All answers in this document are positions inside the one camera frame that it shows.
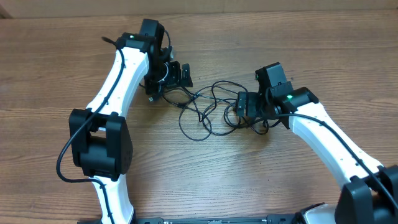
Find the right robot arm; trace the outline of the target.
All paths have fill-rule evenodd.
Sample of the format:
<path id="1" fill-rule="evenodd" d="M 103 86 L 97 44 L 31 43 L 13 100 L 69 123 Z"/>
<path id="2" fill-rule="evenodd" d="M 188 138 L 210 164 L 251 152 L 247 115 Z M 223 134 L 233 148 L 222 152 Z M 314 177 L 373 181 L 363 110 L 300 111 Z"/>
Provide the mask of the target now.
<path id="1" fill-rule="evenodd" d="M 306 87 L 294 89 L 277 62 L 255 72 L 257 92 L 240 91 L 234 110 L 249 126 L 270 120 L 307 143 L 340 187 L 336 205 L 318 203 L 293 215 L 268 215 L 266 223 L 397 223 L 397 166 L 385 167 L 364 152 L 330 118 Z"/>

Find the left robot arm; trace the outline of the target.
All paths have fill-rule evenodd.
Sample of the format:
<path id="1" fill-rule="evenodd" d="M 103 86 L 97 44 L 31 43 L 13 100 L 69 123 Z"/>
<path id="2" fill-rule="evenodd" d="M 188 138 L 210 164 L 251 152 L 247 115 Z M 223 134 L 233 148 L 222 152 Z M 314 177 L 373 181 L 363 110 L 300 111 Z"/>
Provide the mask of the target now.
<path id="1" fill-rule="evenodd" d="M 103 213 L 99 223 L 136 221 L 126 183 L 133 153 L 126 116 L 139 86 L 155 101 L 166 90 L 193 85 L 189 65 L 174 60 L 171 45 L 162 46 L 167 36 L 159 21 L 144 19 L 139 33 L 106 39 L 116 48 L 113 66 L 95 98 L 70 114 L 64 148 L 72 149 L 73 163 L 82 169 L 80 182 L 96 189 Z"/>

